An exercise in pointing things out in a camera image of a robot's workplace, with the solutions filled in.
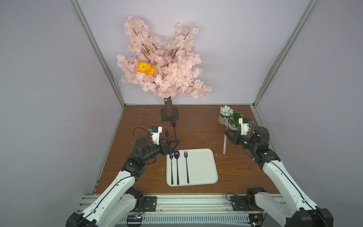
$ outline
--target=black fork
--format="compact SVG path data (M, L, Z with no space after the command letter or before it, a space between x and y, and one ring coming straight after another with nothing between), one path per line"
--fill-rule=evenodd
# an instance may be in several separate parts
M185 157L185 162L187 163L187 182L189 183L188 161L187 161L187 157L188 157L188 149L186 149L186 148L184 148L184 157Z

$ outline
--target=pink blossom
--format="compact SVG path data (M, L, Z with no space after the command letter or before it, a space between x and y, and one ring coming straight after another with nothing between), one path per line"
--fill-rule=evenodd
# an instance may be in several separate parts
M117 65L125 72L123 83L139 84L145 92L152 91L159 98L175 98L186 93L187 97L205 97L211 87L196 80L202 70L194 68L201 63L193 46L198 27L193 28L176 24L176 37L171 37L165 47L160 46L161 38L150 34L150 27L140 18L129 16L124 24L125 32L130 37L128 50L135 57L117 56ZM150 62L155 67L154 75L147 75L136 70L140 61Z

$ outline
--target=white flower pot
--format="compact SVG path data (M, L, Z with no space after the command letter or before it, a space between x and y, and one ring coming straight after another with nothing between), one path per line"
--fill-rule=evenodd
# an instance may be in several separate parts
M226 121L225 121L224 117L221 116L221 114L219 114L219 116L218 116L218 122L221 123L222 125L226 124Z
M229 126L228 126L231 130L237 130L238 128L235 128L233 126L231 126L231 124L229 123Z

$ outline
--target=purple spoon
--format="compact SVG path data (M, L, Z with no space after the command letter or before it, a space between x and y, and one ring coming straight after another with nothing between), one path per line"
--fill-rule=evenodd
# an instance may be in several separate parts
M179 170L178 170L178 158L179 158L179 151L174 151L174 157L176 159L176 184L179 185Z
M174 135L175 135L175 139L176 139L176 132L175 132L176 121L172 121L171 126L174 127Z

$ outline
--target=white tray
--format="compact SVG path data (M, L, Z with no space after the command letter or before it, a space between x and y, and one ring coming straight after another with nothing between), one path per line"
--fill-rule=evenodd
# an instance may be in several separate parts
M187 165L184 157L184 150L179 150L178 158L179 185L177 184L176 158L173 162L173 180L171 184L171 161L169 155L166 156L166 183L171 187L186 185L206 185L214 184L218 181L218 174L214 155L211 149L190 149L188 150L188 173L189 184L187 182Z

